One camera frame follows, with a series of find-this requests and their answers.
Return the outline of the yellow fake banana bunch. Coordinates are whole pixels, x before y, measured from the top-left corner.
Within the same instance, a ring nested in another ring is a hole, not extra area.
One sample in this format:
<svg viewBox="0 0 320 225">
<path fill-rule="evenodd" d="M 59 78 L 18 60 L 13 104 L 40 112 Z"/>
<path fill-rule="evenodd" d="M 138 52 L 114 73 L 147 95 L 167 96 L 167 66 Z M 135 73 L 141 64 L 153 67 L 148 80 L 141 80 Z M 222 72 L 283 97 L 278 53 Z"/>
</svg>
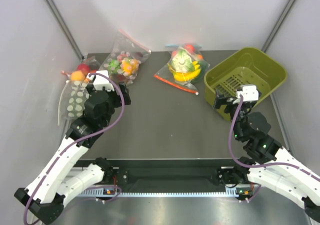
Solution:
<svg viewBox="0 0 320 225">
<path fill-rule="evenodd" d="M 201 65 L 197 61 L 193 61 L 192 64 L 194 71 L 191 72 L 182 73 L 173 70 L 171 73 L 173 74 L 174 79 L 178 82 L 188 82 L 197 78 L 202 71 Z"/>
</svg>

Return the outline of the red-zip bag with food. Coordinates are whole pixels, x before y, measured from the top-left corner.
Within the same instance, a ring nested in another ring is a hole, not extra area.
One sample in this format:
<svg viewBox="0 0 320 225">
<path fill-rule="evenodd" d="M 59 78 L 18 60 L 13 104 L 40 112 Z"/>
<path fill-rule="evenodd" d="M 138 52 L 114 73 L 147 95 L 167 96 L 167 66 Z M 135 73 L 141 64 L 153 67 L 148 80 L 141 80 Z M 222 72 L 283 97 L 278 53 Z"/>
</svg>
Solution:
<svg viewBox="0 0 320 225">
<path fill-rule="evenodd" d="M 177 89 L 198 95 L 195 84 L 204 78 L 210 64 L 201 53 L 201 46 L 192 43 L 168 45 L 172 49 L 169 61 L 154 77 Z"/>
</svg>

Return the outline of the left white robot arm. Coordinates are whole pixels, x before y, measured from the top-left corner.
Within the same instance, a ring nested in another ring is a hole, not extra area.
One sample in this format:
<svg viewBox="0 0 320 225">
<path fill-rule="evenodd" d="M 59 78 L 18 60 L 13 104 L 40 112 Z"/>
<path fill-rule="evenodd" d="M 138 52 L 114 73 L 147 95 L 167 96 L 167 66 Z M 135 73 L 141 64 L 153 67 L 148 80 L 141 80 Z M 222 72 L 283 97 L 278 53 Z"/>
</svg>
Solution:
<svg viewBox="0 0 320 225">
<path fill-rule="evenodd" d="M 101 157 L 69 180 L 65 178 L 96 140 L 115 125 L 110 122 L 115 109 L 124 109 L 130 104 L 129 90 L 124 83 L 116 85 L 113 90 L 90 87 L 82 115 L 71 123 L 51 160 L 32 183 L 14 193 L 25 207 L 25 225 L 28 224 L 28 213 L 32 213 L 38 222 L 49 225 L 83 191 L 100 182 L 114 181 L 113 166 Z"/>
</svg>

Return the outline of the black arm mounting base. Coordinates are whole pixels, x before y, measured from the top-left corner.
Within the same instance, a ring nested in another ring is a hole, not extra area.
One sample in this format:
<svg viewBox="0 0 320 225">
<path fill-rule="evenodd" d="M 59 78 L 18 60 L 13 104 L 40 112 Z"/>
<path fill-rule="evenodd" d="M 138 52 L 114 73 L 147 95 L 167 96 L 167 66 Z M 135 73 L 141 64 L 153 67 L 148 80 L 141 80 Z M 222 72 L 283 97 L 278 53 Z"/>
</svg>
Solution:
<svg viewBox="0 0 320 225">
<path fill-rule="evenodd" d="M 107 159 L 102 185 L 117 185 L 123 193 L 221 192 L 250 188 L 246 176 L 231 159 Z"/>
</svg>

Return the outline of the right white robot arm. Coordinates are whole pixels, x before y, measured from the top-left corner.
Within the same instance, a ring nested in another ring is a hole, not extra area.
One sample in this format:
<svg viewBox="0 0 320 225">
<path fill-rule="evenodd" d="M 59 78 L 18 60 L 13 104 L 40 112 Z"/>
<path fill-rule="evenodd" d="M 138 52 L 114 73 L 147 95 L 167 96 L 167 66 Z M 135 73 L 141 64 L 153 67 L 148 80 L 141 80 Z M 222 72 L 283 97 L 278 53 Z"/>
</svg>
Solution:
<svg viewBox="0 0 320 225">
<path fill-rule="evenodd" d="M 215 92 L 214 109 L 224 106 L 230 115 L 228 140 L 245 143 L 249 158 L 236 158 L 233 177 L 239 183 L 258 184 L 297 204 L 314 221 L 320 221 L 320 177 L 297 160 L 269 135 L 271 125 L 260 112 L 252 112 L 261 93 L 255 85 L 243 85 L 234 96 Z"/>
</svg>

